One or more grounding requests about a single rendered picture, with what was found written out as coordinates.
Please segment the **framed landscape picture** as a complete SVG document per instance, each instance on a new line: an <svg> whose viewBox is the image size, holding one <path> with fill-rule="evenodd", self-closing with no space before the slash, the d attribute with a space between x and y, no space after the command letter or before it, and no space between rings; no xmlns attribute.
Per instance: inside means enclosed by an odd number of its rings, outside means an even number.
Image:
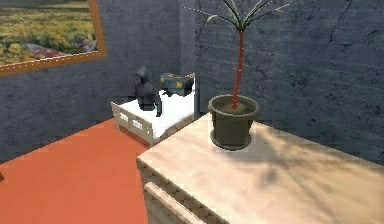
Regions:
<svg viewBox="0 0 384 224"><path fill-rule="evenodd" d="M106 55L97 0L0 0L0 76Z"/></svg>

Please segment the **potted plant with red stem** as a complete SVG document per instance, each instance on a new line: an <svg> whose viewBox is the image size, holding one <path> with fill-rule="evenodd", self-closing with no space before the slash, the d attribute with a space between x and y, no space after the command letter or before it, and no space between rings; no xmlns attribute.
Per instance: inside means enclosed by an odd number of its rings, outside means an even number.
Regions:
<svg viewBox="0 0 384 224"><path fill-rule="evenodd" d="M238 35L238 56L233 92L217 95L208 102L208 111L212 119L210 139L217 147L237 151L246 148L252 140L250 129L260 111L260 105L252 98L242 96L240 84L243 75L245 54L245 31L256 21L298 3L298 0L256 0L250 9L244 9L236 0L220 0L228 16L210 13L201 9L183 6L183 9L205 16L207 23L220 20L233 27Z"/></svg>

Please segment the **dark grey figure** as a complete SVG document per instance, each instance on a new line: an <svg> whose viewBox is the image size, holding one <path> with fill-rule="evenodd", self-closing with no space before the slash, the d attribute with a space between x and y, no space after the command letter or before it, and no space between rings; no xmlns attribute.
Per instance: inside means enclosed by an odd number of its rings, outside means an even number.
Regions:
<svg viewBox="0 0 384 224"><path fill-rule="evenodd" d="M156 111L156 116L162 115L162 101L159 92L151 84L146 75L146 67L142 66L135 75L140 82L135 85L134 95L138 101L139 108L143 111Z"/></svg>

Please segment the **pale wooden chest of drawers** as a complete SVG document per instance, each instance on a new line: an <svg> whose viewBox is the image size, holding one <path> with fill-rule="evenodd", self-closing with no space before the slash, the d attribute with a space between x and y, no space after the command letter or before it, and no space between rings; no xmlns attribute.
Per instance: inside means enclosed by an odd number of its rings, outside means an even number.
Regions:
<svg viewBox="0 0 384 224"><path fill-rule="evenodd" d="M255 122L239 151L209 115L137 158L149 224L384 224L384 166Z"/></svg>

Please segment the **white bed with pale frame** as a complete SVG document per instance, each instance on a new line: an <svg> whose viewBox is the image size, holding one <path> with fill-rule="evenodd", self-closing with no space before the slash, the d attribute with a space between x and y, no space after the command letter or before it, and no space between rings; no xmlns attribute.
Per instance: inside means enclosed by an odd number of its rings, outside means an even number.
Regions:
<svg viewBox="0 0 384 224"><path fill-rule="evenodd" d="M141 110L137 100L120 105L112 102L116 130L124 127L152 147L194 121L195 88L186 96L173 94L169 97L164 90L159 94L162 101L160 117L156 116L156 110Z"/></svg>

